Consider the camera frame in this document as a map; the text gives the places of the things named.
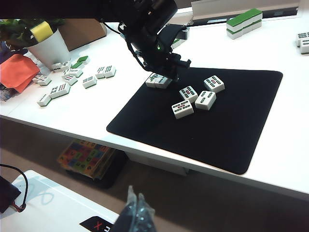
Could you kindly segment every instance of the white desk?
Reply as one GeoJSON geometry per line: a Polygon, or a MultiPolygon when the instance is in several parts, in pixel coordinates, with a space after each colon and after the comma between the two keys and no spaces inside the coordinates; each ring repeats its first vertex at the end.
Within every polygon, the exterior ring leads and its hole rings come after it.
{"type": "MultiPolygon", "coordinates": [[[[22,232],[88,232],[79,223],[93,217],[114,224],[118,214],[36,173],[25,172],[28,178],[26,208],[22,213],[9,207],[1,214],[1,231],[22,232]]],[[[25,193],[25,180],[20,175],[14,182],[22,193],[15,203],[21,205],[25,193]]]]}
{"type": "Polygon", "coordinates": [[[89,89],[83,88],[80,78],[69,95],[52,100],[47,107],[40,107],[37,99],[61,81],[61,74],[51,73],[52,82],[48,87],[33,84],[21,95],[5,104],[1,102],[5,109],[1,115],[121,149],[144,159],[151,158],[309,200],[309,56],[301,55],[295,45],[295,35],[309,29],[309,1],[305,3],[304,11],[297,17],[264,20],[260,29],[236,40],[227,37],[224,23],[191,28],[189,40],[175,49],[184,60],[192,60],[191,67],[283,73],[249,169],[241,176],[106,131],[109,122],[149,75],[115,33],[110,32],[106,38],[72,51],[73,59],[89,55],[92,60],[84,68],[81,78],[108,64],[116,66],[115,77],[98,80],[97,85],[89,89]]]}

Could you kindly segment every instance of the orange cloth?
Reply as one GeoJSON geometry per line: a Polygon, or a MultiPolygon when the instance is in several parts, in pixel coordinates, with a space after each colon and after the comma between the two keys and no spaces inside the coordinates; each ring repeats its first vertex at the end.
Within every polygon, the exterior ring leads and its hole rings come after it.
{"type": "Polygon", "coordinates": [[[0,65],[0,83],[21,93],[39,71],[30,58],[15,54],[0,65]]]}

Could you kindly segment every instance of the black mousepad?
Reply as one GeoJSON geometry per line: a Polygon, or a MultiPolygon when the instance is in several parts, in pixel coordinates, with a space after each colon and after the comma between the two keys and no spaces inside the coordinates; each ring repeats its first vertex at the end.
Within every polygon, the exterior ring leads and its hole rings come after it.
{"type": "Polygon", "coordinates": [[[108,132],[244,174],[250,164],[282,79],[277,71],[181,69],[167,89],[144,83],[107,126],[108,132]],[[181,102],[187,86],[200,94],[203,81],[217,75],[225,90],[216,94],[209,111],[176,119],[171,106],[181,102]]]}

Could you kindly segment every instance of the floor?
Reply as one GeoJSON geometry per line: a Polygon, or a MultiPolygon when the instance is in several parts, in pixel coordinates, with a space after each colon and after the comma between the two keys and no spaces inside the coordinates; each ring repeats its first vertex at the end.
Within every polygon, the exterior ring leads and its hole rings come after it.
{"type": "MultiPolygon", "coordinates": [[[[158,232],[305,232],[309,202],[190,171],[187,177],[129,161],[110,189],[71,179],[56,162],[72,138],[0,119],[1,163],[34,170],[120,213],[134,186],[156,210],[158,232]]],[[[18,174],[2,169],[13,181],[18,174]]]]}

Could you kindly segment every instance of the white flower pot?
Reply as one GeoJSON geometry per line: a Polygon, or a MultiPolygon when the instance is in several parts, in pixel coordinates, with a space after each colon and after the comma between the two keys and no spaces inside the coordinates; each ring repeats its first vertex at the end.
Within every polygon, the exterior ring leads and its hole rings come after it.
{"type": "Polygon", "coordinates": [[[58,29],[46,40],[27,49],[50,70],[53,64],[64,63],[71,59],[68,48],[58,29]]]}

